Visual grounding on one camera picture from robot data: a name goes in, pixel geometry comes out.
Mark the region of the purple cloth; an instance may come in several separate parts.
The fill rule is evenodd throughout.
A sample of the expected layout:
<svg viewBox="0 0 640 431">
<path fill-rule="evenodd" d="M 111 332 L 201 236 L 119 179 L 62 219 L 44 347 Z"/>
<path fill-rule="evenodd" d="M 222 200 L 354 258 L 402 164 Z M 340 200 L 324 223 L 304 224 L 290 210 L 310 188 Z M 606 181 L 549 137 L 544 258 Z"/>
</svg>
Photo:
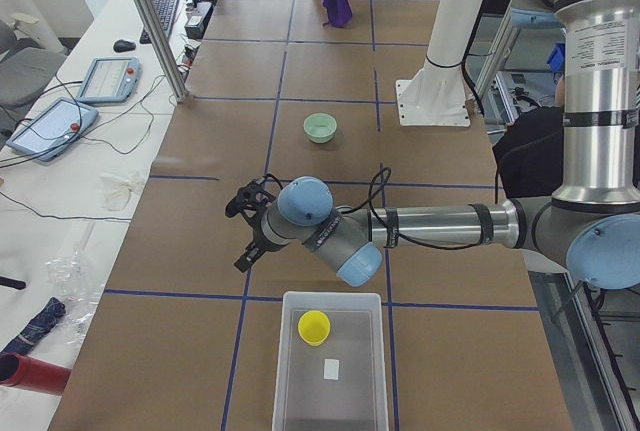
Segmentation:
<svg viewBox="0 0 640 431">
<path fill-rule="evenodd" d="M 323 0 L 322 5 L 326 10 L 325 26 L 344 28 L 353 18 L 349 0 Z"/>
</svg>

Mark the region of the yellow plastic cup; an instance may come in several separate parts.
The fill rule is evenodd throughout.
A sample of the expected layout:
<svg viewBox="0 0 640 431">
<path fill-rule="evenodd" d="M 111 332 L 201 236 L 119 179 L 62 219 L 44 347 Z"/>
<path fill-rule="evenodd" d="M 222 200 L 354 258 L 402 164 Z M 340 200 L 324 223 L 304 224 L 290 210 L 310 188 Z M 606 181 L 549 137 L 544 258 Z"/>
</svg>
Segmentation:
<svg viewBox="0 0 640 431">
<path fill-rule="evenodd" d="M 310 346 L 320 346 L 329 337 L 331 322 L 328 315 L 319 310 L 304 312 L 297 324 L 300 338 Z"/>
</svg>

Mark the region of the mint green bowl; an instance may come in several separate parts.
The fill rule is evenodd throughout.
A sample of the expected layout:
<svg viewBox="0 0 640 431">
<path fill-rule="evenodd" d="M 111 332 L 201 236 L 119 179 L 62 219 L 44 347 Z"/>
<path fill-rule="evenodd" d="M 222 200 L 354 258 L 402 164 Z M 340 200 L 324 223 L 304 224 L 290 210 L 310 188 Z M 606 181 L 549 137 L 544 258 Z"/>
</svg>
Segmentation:
<svg viewBox="0 0 640 431">
<path fill-rule="evenodd" d="M 311 142 L 324 144 L 334 138 L 337 131 L 337 121 L 330 114 L 313 113 L 305 118 L 303 130 Z"/>
</svg>

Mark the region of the black box device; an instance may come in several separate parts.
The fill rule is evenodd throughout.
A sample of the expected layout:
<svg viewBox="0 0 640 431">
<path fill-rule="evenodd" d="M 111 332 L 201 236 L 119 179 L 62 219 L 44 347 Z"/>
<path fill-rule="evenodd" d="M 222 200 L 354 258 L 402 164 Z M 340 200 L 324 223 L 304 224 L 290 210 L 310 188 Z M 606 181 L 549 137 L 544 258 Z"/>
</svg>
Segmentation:
<svg viewBox="0 0 640 431">
<path fill-rule="evenodd" d="M 208 27 L 213 12 L 213 5 L 210 2 L 200 2 L 187 13 L 187 22 L 184 26 L 186 35 L 190 39 L 200 40 L 203 38 Z"/>
</svg>

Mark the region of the clear plastic storage box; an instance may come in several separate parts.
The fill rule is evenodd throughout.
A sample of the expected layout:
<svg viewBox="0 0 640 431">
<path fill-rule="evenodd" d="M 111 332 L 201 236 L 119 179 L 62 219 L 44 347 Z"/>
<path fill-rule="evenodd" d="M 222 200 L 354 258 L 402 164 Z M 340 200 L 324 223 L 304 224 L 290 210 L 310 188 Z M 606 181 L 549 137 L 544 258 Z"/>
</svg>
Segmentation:
<svg viewBox="0 0 640 431">
<path fill-rule="evenodd" d="M 320 311 L 326 340 L 312 346 L 300 318 Z M 288 291 L 283 296 L 274 430 L 389 428 L 381 298 L 376 293 Z"/>
</svg>

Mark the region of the crumpled white tissue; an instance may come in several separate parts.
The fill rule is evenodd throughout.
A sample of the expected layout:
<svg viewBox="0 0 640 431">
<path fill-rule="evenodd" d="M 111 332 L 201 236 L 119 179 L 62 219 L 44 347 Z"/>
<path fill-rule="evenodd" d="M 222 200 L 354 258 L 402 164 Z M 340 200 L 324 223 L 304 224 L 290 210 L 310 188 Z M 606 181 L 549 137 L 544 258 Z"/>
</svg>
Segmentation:
<svg viewBox="0 0 640 431">
<path fill-rule="evenodd" d="M 131 196 L 139 195 L 145 186 L 145 180 L 138 172 L 127 175 L 102 173 L 99 179 L 102 186 L 102 206 L 109 211 L 123 210 Z"/>
</svg>

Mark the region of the folded dark blue umbrella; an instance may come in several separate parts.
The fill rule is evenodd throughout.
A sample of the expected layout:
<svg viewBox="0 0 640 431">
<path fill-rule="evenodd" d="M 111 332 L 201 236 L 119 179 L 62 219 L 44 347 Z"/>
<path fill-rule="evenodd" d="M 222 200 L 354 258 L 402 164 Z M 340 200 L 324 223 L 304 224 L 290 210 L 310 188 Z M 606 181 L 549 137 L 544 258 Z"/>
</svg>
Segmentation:
<svg viewBox="0 0 640 431">
<path fill-rule="evenodd" d="M 51 297 L 44 308 L 1 350 L 1 354 L 29 355 L 65 314 L 65 304 L 56 297 Z"/>
</svg>

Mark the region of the far teach pendant tablet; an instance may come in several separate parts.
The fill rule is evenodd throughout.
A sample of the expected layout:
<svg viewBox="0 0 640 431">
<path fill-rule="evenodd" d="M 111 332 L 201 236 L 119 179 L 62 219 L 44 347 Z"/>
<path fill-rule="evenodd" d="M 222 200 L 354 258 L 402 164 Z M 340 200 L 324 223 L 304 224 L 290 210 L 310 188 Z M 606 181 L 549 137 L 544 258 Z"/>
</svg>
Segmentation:
<svg viewBox="0 0 640 431">
<path fill-rule="evenodd" d="M 140 74 L 137 57 L 95 58 L 76 99 L 91 105 L 122 103 L 136 89 Z"/>
</svg>

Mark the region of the teach pendant tablet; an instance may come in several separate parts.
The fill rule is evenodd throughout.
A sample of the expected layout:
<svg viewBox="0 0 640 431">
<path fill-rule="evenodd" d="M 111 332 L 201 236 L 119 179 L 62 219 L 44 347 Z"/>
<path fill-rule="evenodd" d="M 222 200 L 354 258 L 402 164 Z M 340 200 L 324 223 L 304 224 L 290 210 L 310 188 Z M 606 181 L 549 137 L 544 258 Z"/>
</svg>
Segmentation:
<svg viewBox="0 0 640 431">
<path fill-rule="evenodd" d="M 76 99 L 91 105 L 122 103 L 136 89 L 140 74 L 137 57 L 95 58 Z"/>
<path fill-rule="evenodd" d="M 99 111 L 70 98 L 59 98 L 7 140 L 14 151 L 48 162 L 58 157 L 94 124 Z"/>
</svg>

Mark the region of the black computer mouse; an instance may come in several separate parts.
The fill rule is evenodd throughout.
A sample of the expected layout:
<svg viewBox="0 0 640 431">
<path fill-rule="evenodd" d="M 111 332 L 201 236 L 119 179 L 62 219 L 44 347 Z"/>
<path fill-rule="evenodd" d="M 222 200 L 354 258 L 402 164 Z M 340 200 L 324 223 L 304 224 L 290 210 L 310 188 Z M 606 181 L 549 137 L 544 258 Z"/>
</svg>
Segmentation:
<svg viewBox="0 0 640 431">
<path fill-rule="evenodd" d="M 115 53 L 130 52 L 136 49 L 136 42 L 127 39 L 116 40 L 113 44 L 113 51 Z"/>
</svg>

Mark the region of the near teach pendant tablet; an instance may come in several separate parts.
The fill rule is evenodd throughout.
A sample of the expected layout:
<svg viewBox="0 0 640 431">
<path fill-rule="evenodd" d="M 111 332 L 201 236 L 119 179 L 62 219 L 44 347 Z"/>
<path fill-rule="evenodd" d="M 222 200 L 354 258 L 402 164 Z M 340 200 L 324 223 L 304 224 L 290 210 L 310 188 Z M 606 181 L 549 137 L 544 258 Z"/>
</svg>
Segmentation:
<svg viewBox="0 0 640 431">
<path fill-rule="evenodd" d="M 48 162 L 58 157 L 94 124 L 99 111 L 70 98 L 59 98 L 7 140 L 14 151 Z"/>
</svg>

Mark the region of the red cylinder bottle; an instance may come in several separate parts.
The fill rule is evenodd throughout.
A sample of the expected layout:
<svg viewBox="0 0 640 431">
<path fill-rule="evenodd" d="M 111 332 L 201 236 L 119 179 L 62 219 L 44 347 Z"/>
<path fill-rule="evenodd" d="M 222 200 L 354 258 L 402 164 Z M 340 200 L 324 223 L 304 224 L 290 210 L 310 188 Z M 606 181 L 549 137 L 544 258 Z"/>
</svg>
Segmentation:
<svg viewBox="0 0 640 431">
<path fill-rule="evenodd" d="M 61 396 L 71 370 L 16 353 L 1 355 L 1 385 Z"/>
</svg>

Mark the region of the seated person in black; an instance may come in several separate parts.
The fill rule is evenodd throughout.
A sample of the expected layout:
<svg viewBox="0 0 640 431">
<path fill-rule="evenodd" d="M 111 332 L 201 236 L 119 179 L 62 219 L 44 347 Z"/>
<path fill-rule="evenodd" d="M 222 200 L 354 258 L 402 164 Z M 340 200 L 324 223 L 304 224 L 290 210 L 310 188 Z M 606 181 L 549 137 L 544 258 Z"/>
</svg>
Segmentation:
<svg viewBox="0 0 640 431">
<path fill-rule="evenodd" d="M 563 180 L 565 79 L 556 85 L 555 105 L 521 115 L 493 146 L 507 198 L 551 195 Z"/>
</svg>

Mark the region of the grey office chair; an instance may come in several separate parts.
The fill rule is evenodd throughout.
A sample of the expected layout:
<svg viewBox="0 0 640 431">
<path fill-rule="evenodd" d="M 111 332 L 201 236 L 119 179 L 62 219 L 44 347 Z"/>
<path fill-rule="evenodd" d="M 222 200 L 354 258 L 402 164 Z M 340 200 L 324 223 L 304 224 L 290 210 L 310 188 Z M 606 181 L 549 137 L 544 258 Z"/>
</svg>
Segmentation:
<svg viewBox="0 0 640 431">
<path fill-rule="evenodd" d="M 14 30 L 4 21 L 1 22 L 1 53 L 5 54 L 1 59 L 1 115 L 13 122 L 1 126 L 1 139 L 6 140 L 39 99 L 66 56 L 21 45 Z"/>
</svg>

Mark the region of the aluminium frame post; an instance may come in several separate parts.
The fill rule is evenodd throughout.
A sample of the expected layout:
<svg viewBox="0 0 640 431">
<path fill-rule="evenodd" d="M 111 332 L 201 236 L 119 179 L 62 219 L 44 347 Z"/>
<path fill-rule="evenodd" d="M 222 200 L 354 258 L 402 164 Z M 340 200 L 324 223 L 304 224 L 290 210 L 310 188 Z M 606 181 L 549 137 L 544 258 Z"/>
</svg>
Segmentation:
<svg viewBox="0 0 640 431">
<path fill-rule="evenodd" d="M 143 26 L 147 31 L 155 55 L 160 63 L 162 71 L 169 82 L 173 95 L 178 103 L 183 102 L 188 91 L 184 79 L 179 71 L 178 64 L 169 45 L 168 38 L 164 34 L 161 22 L 152 0 L 133 0 Z"/>
</svg>

